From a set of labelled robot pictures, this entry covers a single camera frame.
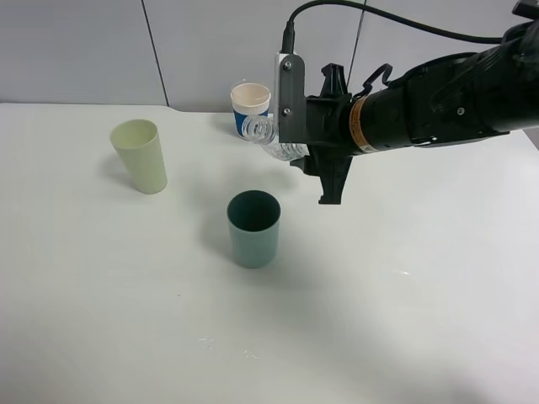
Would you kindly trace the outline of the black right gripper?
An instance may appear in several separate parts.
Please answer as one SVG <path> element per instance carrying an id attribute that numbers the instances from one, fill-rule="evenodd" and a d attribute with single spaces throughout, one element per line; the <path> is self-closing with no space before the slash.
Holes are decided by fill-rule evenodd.
<path id="1" fill-rule="evenodd" d="M 353 96 L 348 93 L 344 67 L 329 63 L 321 69 L 324 82 L 320 96 L 307 97 L 307 146 L 326 151 L 290 162 L 305 175 L 320 179 L 320 205 L 340 205 L 353 157 L 358 147 L 350 135 L 349 120 Z"/>

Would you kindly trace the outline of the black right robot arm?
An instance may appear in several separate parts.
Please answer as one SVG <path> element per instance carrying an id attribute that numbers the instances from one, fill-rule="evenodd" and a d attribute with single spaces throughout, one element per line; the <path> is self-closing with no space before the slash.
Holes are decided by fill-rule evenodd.
<path id="1" fill-rule="evenodd" d="M 483 52 L 443 56 L 395 80 L 391 72 L 380 66 L 353 94 L 342 66 L 322 69 L 321 93 L 307 97 L 308 154 L 291 162 L 320 178 L 320 204 L 340 204 L 355 156 L 473 143 L 538 124 L 537 21 Z"/>

